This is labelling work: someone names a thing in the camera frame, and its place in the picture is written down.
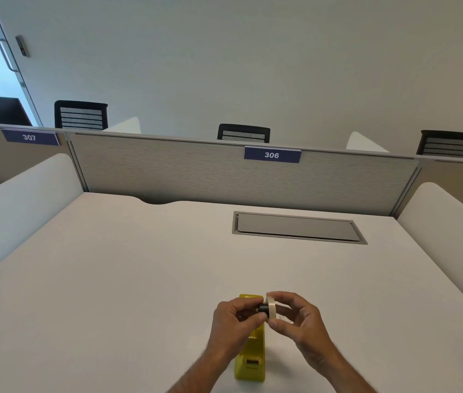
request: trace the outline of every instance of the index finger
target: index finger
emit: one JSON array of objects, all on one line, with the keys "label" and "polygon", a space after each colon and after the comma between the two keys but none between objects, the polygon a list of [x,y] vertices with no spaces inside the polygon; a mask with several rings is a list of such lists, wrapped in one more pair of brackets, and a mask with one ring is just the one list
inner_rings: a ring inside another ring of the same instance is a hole
[{"label": "index finger", "polygon": [[229,301],[229,304],[235,308],[235,311],[242,309],[253,308],[254,306],[262,303],[264,301],[263,297],[236,297]]},{"label": "index finger", "polygon": [[295,292],[271,291],[266,294],[267,297],[274,298],[277,302],[288,305],[292,309],[300,310],[310,303]]}]

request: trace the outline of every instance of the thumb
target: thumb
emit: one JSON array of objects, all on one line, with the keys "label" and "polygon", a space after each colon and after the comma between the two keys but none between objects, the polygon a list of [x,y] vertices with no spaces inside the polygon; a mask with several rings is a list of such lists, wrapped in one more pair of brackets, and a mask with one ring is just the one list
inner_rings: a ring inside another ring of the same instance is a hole
[{"label": "thumb", "polygon": [[268,320],[267,324],[272,330],[278,332],[285,337],[295,340],[299,334],[299,327],[288,323],[287,321],[280,320],[278,318],[271,318]]},{"label": "thumb", "polygon": [[264,323],[264,321],[266,321],[266,319],[267,319],[266,313],[260,312],[260,313],[251,315],[246,320],[241,322],[241,324],[243,328],[248,330],[248,333],[251,334],[251,332],[259,328]]}]

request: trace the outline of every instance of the forearm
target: forearm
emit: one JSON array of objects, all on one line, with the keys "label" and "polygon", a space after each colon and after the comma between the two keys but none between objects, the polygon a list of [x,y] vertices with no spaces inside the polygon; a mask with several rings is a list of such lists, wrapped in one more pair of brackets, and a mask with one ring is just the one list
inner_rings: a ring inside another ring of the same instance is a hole
[{"label": "forearm", "polygon": [[340,353],[329,359],[321,373],[337,393],[377,393]]},{"label": "forearm", "polygon": [[167,393],[209,393],[228,364],[204,352]]}]

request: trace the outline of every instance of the blue number sign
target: blue number sign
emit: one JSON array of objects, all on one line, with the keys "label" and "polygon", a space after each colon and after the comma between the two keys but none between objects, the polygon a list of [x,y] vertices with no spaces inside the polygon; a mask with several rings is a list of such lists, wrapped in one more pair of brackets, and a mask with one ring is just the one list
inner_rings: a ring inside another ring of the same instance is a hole
[{"label": "blue number sign", "polygon": [[59,145],[59,139],[55,132],[40,132],[32,130],[19,131],[16,129],[1,129],[1,131],[8,142],[51,146]]},{"label": "blue number sign", "polygon": [[300,161],[300,153],[300,150],[268,149],[246,146],[244,148],[244,159],[298,163]]}]

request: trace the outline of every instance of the desk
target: desk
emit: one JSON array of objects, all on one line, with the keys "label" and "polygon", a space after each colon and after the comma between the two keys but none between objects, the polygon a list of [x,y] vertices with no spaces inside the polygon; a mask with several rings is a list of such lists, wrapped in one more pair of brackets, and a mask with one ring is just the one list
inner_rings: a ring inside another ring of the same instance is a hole
[{"label": "desk", "polygon": [[[232,234],[234,211],[352,219],[368,245]],[[463,392],[463,295],[393,218],[84,193],[0,263],[0,391],[166,390],[240,293],[296,291],[380,392]],[[266,381],[330,391],[267,328]]]}]

